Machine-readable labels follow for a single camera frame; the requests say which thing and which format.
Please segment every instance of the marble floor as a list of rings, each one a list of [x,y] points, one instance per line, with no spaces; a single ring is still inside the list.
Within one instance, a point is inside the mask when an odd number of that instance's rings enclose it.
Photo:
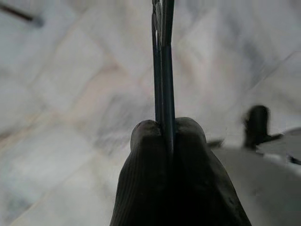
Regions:
[[[108,226],[131,131],[154,119],[151,1],[0,2],[44,21],[0,11],[0,226]],[[273,157],[240,149],[254,104],[271,109],[271,133],[301,127],[297,2],[175,4],[176,116],[224,139],[215,153],[254,226],[301,220],[301,169],[281,148],[296,134],[261,147]]]

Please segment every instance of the floor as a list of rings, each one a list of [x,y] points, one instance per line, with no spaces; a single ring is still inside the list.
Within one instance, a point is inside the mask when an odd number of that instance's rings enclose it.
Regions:
[[[301,4],[269,1],[176,2],[175,110],[225,139],[253,225],[297,226],[300,169],[238,151],[254,104],[271,133],[301,127]],[[44,25],[0,13],[0,225],[109,225],[131,131],[154,119],[151,1],[2,2]]]

